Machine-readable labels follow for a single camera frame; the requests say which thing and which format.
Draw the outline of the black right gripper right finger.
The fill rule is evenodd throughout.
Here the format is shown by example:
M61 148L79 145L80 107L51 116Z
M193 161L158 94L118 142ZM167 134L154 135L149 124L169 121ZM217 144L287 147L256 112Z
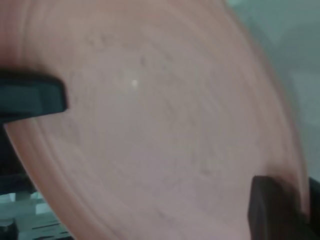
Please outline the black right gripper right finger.
M320 183L313 178L309 178L310 187L310 222L309 240L320 239Z

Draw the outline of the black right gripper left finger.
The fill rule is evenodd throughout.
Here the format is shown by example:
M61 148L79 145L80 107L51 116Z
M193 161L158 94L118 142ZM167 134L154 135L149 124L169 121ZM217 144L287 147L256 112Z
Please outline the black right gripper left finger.
M252 240L308 240L308 227L283 186L270 176L251 182L247 214Z

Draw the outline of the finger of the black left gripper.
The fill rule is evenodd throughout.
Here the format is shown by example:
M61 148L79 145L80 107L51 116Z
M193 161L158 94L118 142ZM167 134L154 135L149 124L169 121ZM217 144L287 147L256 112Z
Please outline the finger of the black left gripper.
M34 71L0 72L0 122L62 113L68 108L65 85Z
M0 194L34 192L34 185L18 159L5 131L0 126Z

